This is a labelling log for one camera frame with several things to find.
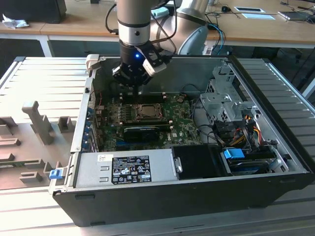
warning label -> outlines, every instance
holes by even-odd
[[[113,184],[152,181],[149,156],[114,157],[112,160]]]

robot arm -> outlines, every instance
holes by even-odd
[[[183,45],[188,42],[193,45],[195,31],[206,27],[204,13],[208,0],[183,0],[177,16],[159,19],[159,24],[151,23],[151,9],[166,2],[168,0],[117,0],[121,63],[113,69],[113,76],[119,83],[137,88],[166,68],[171,56],[160,54],[158,49],[171,51],[172,44],[169,40],[160,40],[167,37],[160,26],[167,35],[173,35],[177,29],[172,41],[181,54],[189,51]],[[201,45],[207,33],[205,29]]]

motherboard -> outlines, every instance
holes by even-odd
[[[201,144],[184,95],[112,98],[99,112],[100,151],[164,149]]]

black computer case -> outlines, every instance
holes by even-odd
[[[1,18],[58,24],[65,12],[64,0],[0,0]]]

wooden desk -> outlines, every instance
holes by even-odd
[[[277,14],[278,11],[291,11],[288,6],[280,5],[279,0],[221,0],[221,3],[227,3],[233,12],[239,13],[234,7],[256,7],[262,8],[266,13],[272,14],[275,20],[246,19],[242,14],[220,14],[218,23],[220,28],[226,34],[227,45],[250,46],[253,44],[284,44],[307,45],[310,48],[315,46],[315,25],[307,22],[286,22],[286,19]],[[304,1],[290,0],[296,10],[297,6],[311,7],[312,4]],[[208,7],[211,12],[221,12],[222,5]],[[215,17],[209,17],[212,22],[216,22]],[[210,33],[208,40],[217,40],[218,37]]]
[[[39,40],[45,56],[53,56],[50,40],[75,41],[118,41],[118,37],[110,34],[105,28],[105,15],[111,3],[101,1],[90,4],[89,0],[65,0],[66,18],[61,24],[30,23],[29,28],[8,29],[0,24],[0,38],[20,38]],[[288,6],[280,5],[279,0],[220,0],[228,4],[233,12],[234,6],[258,7],[266,14],[277,14],[278,11],[291,11]],[[310,7],[311,3],[290,0],[295,9],[297,6]],[[222,5],[209,7],[209,11],[221,12]],[[218,23],[225,32],[225,45],[313,48],[315,46],[315,25],[307,22],[286,22],[280,15],[272,15],[275,20],[246,19],[242,14],[220,14]],[[113,11],[109,17],[110,28],[117,28],[117,14]],[[210,31],[208,45],[213,45],[219,35]]]
[[[0,23],[0,33],[40,34],[40,30],[44,25],[44,22],[32,22],[29,27],[11,29]]]

